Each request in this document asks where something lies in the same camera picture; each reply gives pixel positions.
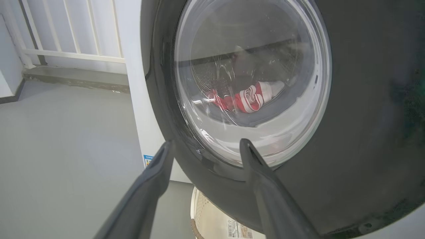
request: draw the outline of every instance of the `blue and white sticker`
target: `blue and white sticker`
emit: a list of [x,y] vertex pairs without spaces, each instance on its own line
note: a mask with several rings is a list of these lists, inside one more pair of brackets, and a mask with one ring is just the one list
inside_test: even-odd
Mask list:
[[145,165],[144,167],[146,168],[152,160],[153,156],[143,155],[143,163]]

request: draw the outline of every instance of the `sticker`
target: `sticker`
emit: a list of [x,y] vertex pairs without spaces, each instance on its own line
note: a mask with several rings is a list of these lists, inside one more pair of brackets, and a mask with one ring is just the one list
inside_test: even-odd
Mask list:
[[228,238],[252,239],[252,229],[247,228],[230,217],[227,219],[226,224]]
[[153,156],[143,155],[143,163],[145,165],[144,167],[146,168],[152,160]]

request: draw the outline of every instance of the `railing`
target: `railing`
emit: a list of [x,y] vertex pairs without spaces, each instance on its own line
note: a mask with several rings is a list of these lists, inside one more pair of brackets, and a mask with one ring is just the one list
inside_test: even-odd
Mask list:
[[93,35],[94,39],[94,45],[96,47],[96,54],[85,54],[81,53],[78,40],[75,35],[75,28],[73,25],[72,18],[70,17],[69,13],[69,7],[68,7],[68,0],[63,0],[63,4],[65,7],[66,16],[68,18],[69,28],[71,30],[72,40],[74,41],[74,47],[76,52],[65,52],[62,51],[61,44],[59,41],[59,38],[57,36],[57,32],[55,29],[55,26],[53,24],[53,19],[51,15],[50,8],[48,6],[47,0],[42,0],[42,4],[44,6],[44,13],[47,17],[47,23],[50,28],[51,35],[54,40],[54,45],[56,47],[55,51],[52,50],[45,50],[43,49],[43,46],[41,44],[41,40],[37,31],[37,28],[34,23],[34,19],[31,14],[30,7],[28,5],[27,0],[21,0],[22,5],[24,8],[24,14],[26,14],[29,26],[28,29],[31,31],[32,35],[34,36],[35,42],[34,42],[34,49],[27,48],[25,45],[25,42],[23,40],[22,34],[18,28],[17,25],[17,19],[12,11],[11,8],[11,0],[3,0],[4,5],[6,8],[6,19],[9,22],[9,30],[11,31],[12,39],[15,42],[15,45],[18,48],[18,54],[20,55],[25,67],[32,68],[33,63],[31,62],[31,59],[28,55],[43,55],[43,56],[53,56],[53,57],[68,57],[68,58],[76,58],[76,59],[85,59],[85,60],[97,60],[97,61],[105,61],[105,62],[114,62],[114,63],[125,63],[125,59],[122,54],[121,49],[121,41],[119,38],[119,28],[118,28],[118,21],[116,17],[116,7],[115,7],[115,0],[110,0],[112,13],[114,17],[115,22],[115,35],[116,35],[116,41],[118,43],[117,47],[119,49],[119,57],[113,57],[113,56],[106,56],[102,55],[102,51],[100,49],[99,45],[99,36],[96,31],[96,24],[94,22],[94,15],[93,15],[93,6],[91,0],[86,0],[87,3],[87,9],[88,9],[88,15],[90,19],[90,25],[91,25],[91,33]]

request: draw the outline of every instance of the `concrete ledge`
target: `concrete ledge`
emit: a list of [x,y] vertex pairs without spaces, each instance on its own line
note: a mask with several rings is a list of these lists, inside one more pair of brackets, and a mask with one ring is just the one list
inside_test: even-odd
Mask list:
[[25,84],[25,79],[22,79],[21,83],[18,86],[18,89],[16,89],[15,95],[0,97],[0,104],[18,101],[19,97],[21,96],[22,89],[24,88],[24,84]]
[[128,78],[125,74],[75,68],[38,66],[24,71],[23,75],[25,80],[28,81],[41,81],[51,84],[104,89],[118,93],[130,93]]

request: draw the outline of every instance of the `washing machine door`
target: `washing machine door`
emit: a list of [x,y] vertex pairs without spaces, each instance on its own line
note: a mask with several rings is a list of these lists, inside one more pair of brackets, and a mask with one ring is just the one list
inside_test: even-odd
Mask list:
[[425,201],[419,0],[144,0],[143,67],[176,159],[262,231],[248,138],[321,235],[381,229]]

